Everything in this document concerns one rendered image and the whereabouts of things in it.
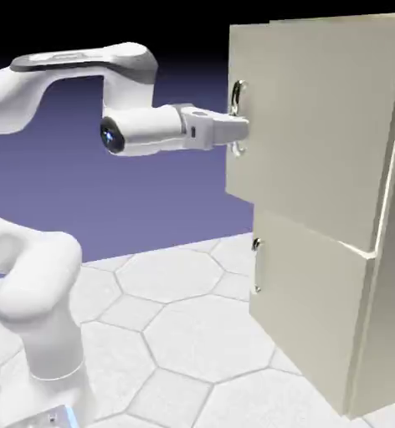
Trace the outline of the small beige cabinet door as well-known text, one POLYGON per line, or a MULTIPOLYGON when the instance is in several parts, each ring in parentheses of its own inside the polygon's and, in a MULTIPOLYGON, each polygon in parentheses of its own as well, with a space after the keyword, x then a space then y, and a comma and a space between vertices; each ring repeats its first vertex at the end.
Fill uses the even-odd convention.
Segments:
POLYGON ((333 409, 353 417, 374 257, 261 207, 255 237, 263 254, 251 315, 333 409))

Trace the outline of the curved silver door handle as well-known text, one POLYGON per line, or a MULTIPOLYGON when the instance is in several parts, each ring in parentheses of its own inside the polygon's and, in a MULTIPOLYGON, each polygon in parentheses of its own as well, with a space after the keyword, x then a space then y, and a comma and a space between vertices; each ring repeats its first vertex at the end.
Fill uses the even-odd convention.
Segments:
POLYGON ((242 141, 245 140, 249 134, 249 122, 239 115, 241 95, 244 94, 246 86, 246 82, 242 79, 237 80, 234 83, 231 91, 230 106, 228 109, 228 114, 233 116, 239 125, 237 139, 230 144, 230 150, 236 157, 240 157, 245 153, 246 149, 242 146, 242 141))

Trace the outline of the large beige cabinet door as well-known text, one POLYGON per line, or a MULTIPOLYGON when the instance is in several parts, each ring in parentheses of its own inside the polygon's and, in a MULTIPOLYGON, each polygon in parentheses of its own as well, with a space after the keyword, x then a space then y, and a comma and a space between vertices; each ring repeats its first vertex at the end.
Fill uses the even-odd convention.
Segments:
POLYGON ((237 25, 231 82, 246 83, 234 196, 364 252, 375 247, 395 134, 395 15, 237 25))

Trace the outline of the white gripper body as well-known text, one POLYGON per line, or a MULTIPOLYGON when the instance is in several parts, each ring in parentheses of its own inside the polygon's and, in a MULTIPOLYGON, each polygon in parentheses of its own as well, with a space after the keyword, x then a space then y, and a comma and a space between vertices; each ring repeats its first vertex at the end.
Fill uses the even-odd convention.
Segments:
POLYGON ((249 135, 249 121, 244 117, 220 114, 213 115, 213 143, 227 145, 245 140, 249 135))

